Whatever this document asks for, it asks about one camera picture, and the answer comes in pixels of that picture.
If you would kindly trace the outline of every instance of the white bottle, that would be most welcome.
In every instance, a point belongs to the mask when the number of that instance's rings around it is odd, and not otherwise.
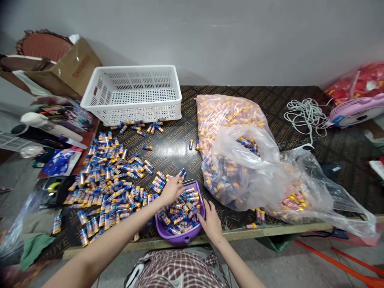
[[[29,126],[40,128],[41,130],[44,130],[45,132],[52,134],[56,137],[64,136],[73,139],[77,142],[81,142],[83,140],[83,137],[79,134],[69,130],[68,128],[65,128],[64,126],[58,125],[50,121],[48,117],[42,114],[29,112],[21,116],[20,121]]]

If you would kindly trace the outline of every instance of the hand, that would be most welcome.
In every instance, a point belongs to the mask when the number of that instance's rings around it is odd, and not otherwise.
[[[180,194],[184,192],[183,184],[179,183],[180,179],[180,177],[173,177],[170,178],[165,184],[164,190],[159,197],[164,206],[175,202],[176,199],[179,198]]]
[[[221,230],[221,221],[219,216],[217,216],[216,209],[214,204],[210,201],[209,204],[207,200],[204,199],[205,211],[207,214],[207,220],[197,214],[201,226],[203,227],[205,233],[211,242],[216,246],[220,240],[223,238],[223,231]]]

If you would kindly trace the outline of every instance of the fan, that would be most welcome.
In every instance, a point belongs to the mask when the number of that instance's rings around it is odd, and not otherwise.
[[[326,123],[327,127],[346,128],[384,113],[384,93],[374,97],[351,99],[335,107]]]

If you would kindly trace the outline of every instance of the purple plastic tray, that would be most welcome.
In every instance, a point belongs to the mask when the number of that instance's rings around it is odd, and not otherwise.
[[[187,190],[187,189],[192,188],[192,187],[194,187],[195,191],[197,191],[199,193],[199,197],[200,197],[199,204],[201,206],[200,215],[205,219],[205,207],[204,207],[204,203],[203,203],[203,198],[201,197],[201,194],[200,194],[199,184],[197,183],[197,181],[195,181],[192,184],[185,186],[185,189]],[[164,238],[165,240],[167,240],[168,242],[170,242],[173,245],[188,244],[190,242],[190,240],[192,240],[193,238],[195,238],[197,236],[197,234],[199,234],[199,232],[202,228],[201,224],[198,223],[196,227],[192,228],[191,230],[189,230],[186,233],[182,233],[180,235],[173,235],[172,233],[168,232],[168,226],[166,226],[166,224],[163,221],[160,221],[158,219],[157,213],[155,216],[155,221],[156,221],[157,232],[160,234],[160,236],[162,238]]]

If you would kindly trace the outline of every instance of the white crate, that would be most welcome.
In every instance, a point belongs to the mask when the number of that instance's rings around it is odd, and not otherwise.
[[[0,131],[0,148],[19,152],[21,148],[27,144],[32,144],[31,141],[14,136],[7,132]]]
[[[161,66],[97,67],[80,106],[105,126],[123,121],[154,122],[181,118],[181,91],[176,68]]]

